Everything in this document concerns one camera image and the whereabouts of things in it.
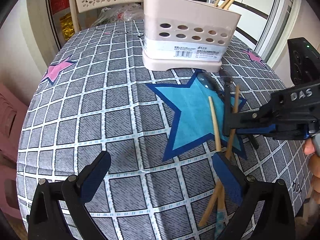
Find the person's right hand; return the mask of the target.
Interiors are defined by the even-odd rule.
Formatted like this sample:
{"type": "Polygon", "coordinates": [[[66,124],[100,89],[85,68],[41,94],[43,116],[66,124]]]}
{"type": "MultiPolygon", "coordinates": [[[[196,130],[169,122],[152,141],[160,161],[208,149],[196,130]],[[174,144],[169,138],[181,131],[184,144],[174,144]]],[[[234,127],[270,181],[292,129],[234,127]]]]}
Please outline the person's right hand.
{"type": "Polygon", "coordinates": [[[303,145],[303,152],[305,155],[310,155],[309,170],[312,173],[311,187],[313,189],[312,197],[317,204],[320,202],[320,158],[316,154],[315,147],[311,139],[305,141],[303,145]]]}

